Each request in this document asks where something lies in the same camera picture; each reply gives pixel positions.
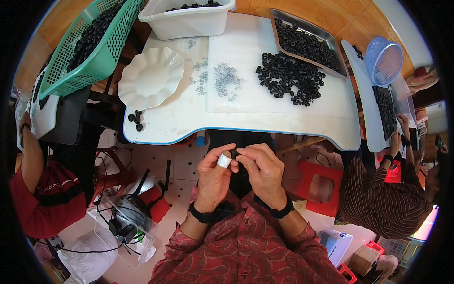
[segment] black wristband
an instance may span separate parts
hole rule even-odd
[[[31,127],[28,123],[23,123],[21,126],[20,126],[20,130],[19,130],[19,133],[20,135],[22,136],[22,131],[24,131],[24,127],[28,127],[28,129],[30,129],[31,131]]]
[[[383,156],[383,159],[380,162],[380,166],[383,165],[383,163],[385,162],[386,159],[390,160],[391,164],[394,163],[394,157],[393,156],[385,155],[385,156]]]
[[[260,199],[260,197],[258,197],[257,195],[254,197],[254,200],[255,202],[257,202],[258,204],[260,204],[262,207],[268,209],[271,213],[271,216],[273,216],[274,218],[278,218],[278,219],[282,219],[284,218],[285,216],[287,216],[287,214],[290,213],[290,211],[294,210],[293,208],[293,201],[291,200],[290,196],[287,196],[287,205],[285,205],[284,209],[282,209],[281,211],[277,210],[277,209],[271,209],[265,202],[263,202],[263,200]]]
[[[203,224],[213,224],[217,223],[233,213],[235,213],[235,207],[229,202],[221,202],[212,213],[200,213],[195,209],[194,202],[189,205],[188,211]]]
[[[405,135],[401,135],[401,138],[402,138],[402,139],[401,139],[401,140],[402,140],[402,145],[403,145],[404,147],[408,147],[408,146],[411,145],[411,141],[410,141],[410,140],[407,140],[407,139],[405,138]]]

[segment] stainless steel tray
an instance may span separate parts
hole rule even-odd
[[[314,25],[311,22],[298,18],[297,16],[286,13],[284,11],[274,9],[274,8],[270,8],[268,11],[270,12],[271,23],[273,25],[274,39],[276,40],[277,47],[279,48],[279,50],[282,53],[284,53],[288,56],[309,62],[319,68],[322,68],[324,71],[326,71],[327,73],[329,73],[333,76],[348,79],[347,67],[343,60],[341,49],[339,48],[339,45],[337,44],[337,41],[332,34],[327,32],[326,30],[322,29],[321,27]],[[274,22],[274,18],[281,19],[284,23],[287,23],[287,24],[296,25],[298,27],[298,30],[304,31],[310,35],[314,35],[315,37],[317,37],[317,39],[319,41],[326,42],[328,44],[328,47],[335,53],[334,58],[337,60],[337,64],[340,69],[339,72],[337,72],[329,67],[326,67],[320,63],[317,63],[313,60],[310,60],[306,57],[301,57],[299,55],[285,51],[282,48],[281,44],[279,43],[279,37],[277,35],[276,23]]]

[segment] hand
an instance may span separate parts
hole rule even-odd
[[[284,163],[266,144],[238,148],[237,152],[241,155],[236,160],[246,168],[254,193],[271,209],[284,209],[287,205],[287,196],[281,185]]]
[[[404,132],[405,139],[410,140],[410,128],[409,128],[410,122],[409,122],[408,118],[403,114],[398,114],[397,120],[399,121],[400,127],[402,128],[402,131]]]
[[[217,164],[224,151],[235,149],[235,143],[214,148],[197,165],[199,191],[194,208],[200,213],[213,212],[227,194],[232,172],[238,172],[238,162],[232,160],[227,168]]]
[[[391,135],[391,153],[390,155],[395,157],[399,152],[400,146],[402,145],[402,138],[399,135],[399,131],[396,129],[394,134]]]
[[[22,116],[22,118],[20,119],[20,122],[19,122],[19,129],[22,127],[22,125],[26,123],[28,125],[30,125],[31,127],[31,119],[30,119],[30,114],[28,112],[24,112],[24,115]]]

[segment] white plate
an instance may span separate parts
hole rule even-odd
[[[183,77],[184,59],[168,47],[134,56],[118,83],[121,101],[135,110],[154,108],[170,97]]]

